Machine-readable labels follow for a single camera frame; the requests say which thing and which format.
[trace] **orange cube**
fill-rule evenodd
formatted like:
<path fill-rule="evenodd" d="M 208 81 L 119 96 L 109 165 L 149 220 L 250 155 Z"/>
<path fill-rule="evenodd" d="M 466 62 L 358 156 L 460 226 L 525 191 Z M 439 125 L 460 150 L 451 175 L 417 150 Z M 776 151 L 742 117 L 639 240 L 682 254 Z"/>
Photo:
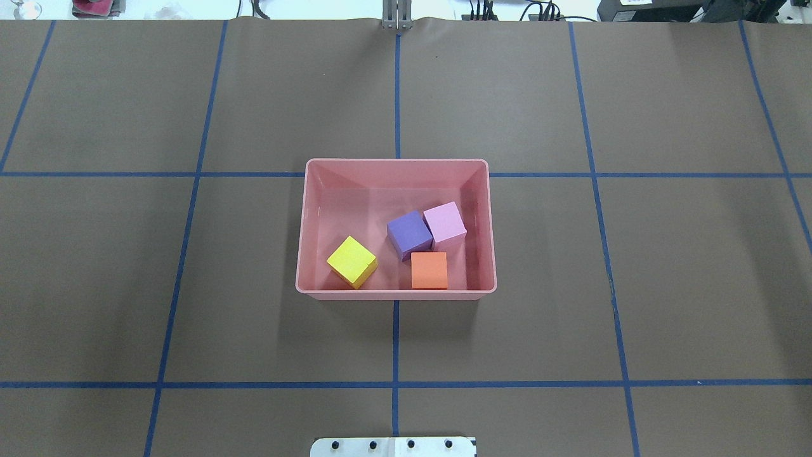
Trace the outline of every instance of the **orange cube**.
<path fill-rule="evenodd" d="M 445 252 L 412 252 L 412 289 L 448 289 Z"/>

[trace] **table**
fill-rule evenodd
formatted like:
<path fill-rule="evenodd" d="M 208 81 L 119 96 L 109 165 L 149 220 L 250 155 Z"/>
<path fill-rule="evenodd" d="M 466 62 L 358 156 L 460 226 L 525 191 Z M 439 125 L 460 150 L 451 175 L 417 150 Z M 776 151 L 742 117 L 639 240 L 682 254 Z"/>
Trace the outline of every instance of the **table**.
<path fill-rule="evenodd" d="M 0 28 L 0 454 L 812 452 L 812 28 L 379 26 Z M 306 161 L 395 156 L 489 161 L 495 293 L 296 292 Z"/>

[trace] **white metal plate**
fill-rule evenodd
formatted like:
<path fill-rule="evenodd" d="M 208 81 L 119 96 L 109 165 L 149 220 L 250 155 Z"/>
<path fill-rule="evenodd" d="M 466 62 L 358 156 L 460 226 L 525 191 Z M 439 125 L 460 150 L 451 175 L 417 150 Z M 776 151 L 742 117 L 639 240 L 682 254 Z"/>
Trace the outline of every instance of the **white metal plate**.
<path fill-rule="evenodd" d="M 310 457 L 476 457 L 471 437 L 320 438 Z"/>

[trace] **white background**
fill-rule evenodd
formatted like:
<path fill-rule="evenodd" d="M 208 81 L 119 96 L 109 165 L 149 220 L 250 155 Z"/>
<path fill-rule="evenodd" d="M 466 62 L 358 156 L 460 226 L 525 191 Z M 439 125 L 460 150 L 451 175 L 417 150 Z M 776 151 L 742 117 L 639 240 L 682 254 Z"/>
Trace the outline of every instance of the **white background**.
<path fill-rule="evenodd" d="M 597 19 L 600 0 L 561 0 L 557 2 L 564 15 L 582 15 Z M 42 6 L 40 19 L 74 19 L 71 15 L 71 0 L 38 0 Z M 163 7 L 178 7 L 179 15 L 185 19 L 223 20 L 236 16 L 239 0 L 126 0 L 125 12 L 121 20 L 151 19 Z M 262 10 L 272 19 L 289 20 L 328 20 L 355 19 L 361 17 L 380 18 L 382 0 L 263 0 Z M 499 20 L 518 20 L 527 5 L 523 0 L 496 0 L 494 13 Z M 0 0 L 0 19 L 14 19 L 16 5 L 9 0 Z M 468 14 L 471 6 L 467 0 L 412 0 L 412 17 L 438 17 L 459 20 Z M 249 0 L 243 0 L 241 15 L 251 15 Z M 788 16 L 796 21 L 812 23 L 812 9 L 791 7 L 788 0 L 781 8 L 779 20 Z"/>

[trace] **purple cube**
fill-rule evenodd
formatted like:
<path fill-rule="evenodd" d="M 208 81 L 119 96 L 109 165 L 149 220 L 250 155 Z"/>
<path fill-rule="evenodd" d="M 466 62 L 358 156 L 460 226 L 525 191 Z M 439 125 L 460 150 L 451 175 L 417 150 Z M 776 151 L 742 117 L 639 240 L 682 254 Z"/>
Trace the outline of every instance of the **purple cube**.
<path fill-rule="evenodd" d="M 456 203 L 449 202 L 423 211 L 423 217 L 434 237 L 431 250 L 448 252 L 465 241 L 465 234 L 468 233 L 468 230 L 462 223 L 460 210 Z"/>
<path fill-rule="evenodd" d="M 412 252 L 422 252 L 431 249 L 434 239 L 429 228 L 425 226 L 420 213 L 412 211 L 407 215 L 387 224 L 389 241 L 398 251 L 401 262 L 412 258 Z"/>

